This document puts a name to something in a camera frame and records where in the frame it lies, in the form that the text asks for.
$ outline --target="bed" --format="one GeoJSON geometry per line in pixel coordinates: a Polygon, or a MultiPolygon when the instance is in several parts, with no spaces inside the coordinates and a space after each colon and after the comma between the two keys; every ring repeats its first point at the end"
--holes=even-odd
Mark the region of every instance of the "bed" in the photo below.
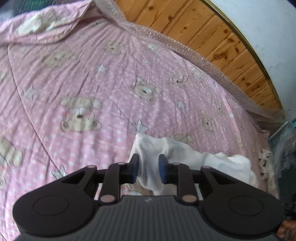
{"type": "Polygon", "coordinates": [[[2,240],[19,234],[21,195],[86,165],[128,161],[137,133],[246,156],[265,190],[258,152],[268,132],[206,72],[101,11],[80,1],[0,25],[2,240]]]}

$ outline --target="white wall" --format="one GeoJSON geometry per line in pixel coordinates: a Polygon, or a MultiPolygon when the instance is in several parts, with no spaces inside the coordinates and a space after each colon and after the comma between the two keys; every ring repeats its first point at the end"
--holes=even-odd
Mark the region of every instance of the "white wall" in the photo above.
{"type": "Polygon", "coordinates": [[[296,118],[296,8],[287,0],[211,0],[265,66],[283,108],[296,118]]]}

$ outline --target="black object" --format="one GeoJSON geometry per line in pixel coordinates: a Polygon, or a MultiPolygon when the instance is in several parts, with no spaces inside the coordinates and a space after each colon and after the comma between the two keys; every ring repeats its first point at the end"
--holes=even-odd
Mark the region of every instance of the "black object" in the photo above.
{"type": "Polygon", "coordinates": [[[273,196],[213,168],[190,170],[160,155],[161,180],[177,185],[177,196],[120,199],[120,185],[134,183],[138,169],[134,154],[129,163],[87,166],[25,194],[13,208],[17,240],[278,240],[284,208],[273,196]]]}

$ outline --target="pink blanket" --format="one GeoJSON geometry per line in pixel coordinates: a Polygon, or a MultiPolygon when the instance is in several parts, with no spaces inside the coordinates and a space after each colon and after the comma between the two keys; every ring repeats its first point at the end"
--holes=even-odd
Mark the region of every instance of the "pink blanket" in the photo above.
{"type": "Polygon", "coordinates": [[[138,132],[244,155],[259,177],[257,152],[267,141],[236,101],[90,1],[4,22],[0,43],[0,240],[18,235],[17,198],[83,166],[127,161],[138,132]]]}

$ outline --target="clear plastic sheet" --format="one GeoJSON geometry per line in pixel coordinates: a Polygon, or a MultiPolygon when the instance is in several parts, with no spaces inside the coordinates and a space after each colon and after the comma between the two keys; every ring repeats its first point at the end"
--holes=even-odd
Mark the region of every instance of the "clear plastic sheet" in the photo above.
{"type": "MultiPolygon", "coordinates": [[[[40,10],[50,5],[66,4],[77,0],[9,0],[0,9],[0,21],[12,18],[16,15],[33,10],[40,10]]],[[[296,159],[293,153],[296,151],[296,134],[291,119],[285,111],[268,110],[256,105],[245,93],[243,93],[226,75],[218,70],[197,52],[187,46],[147,27],[127,22],[124,14],[113,0],[94,0],[100,11],[122,29],[130,32],[143,40],[156,40],[166,48],[171,49],[184,59],[190,61],[217,83],[226,89],[237,102],[248,112],[250,117],[261,129],[270,131],[270,147],[274,154],[274,169],[278,186],[284,179],[284,170],[293,167],[296,159]]],[[[280,187],[279,194],[282,199],[287,198],[285,188],[280,187]]]]}

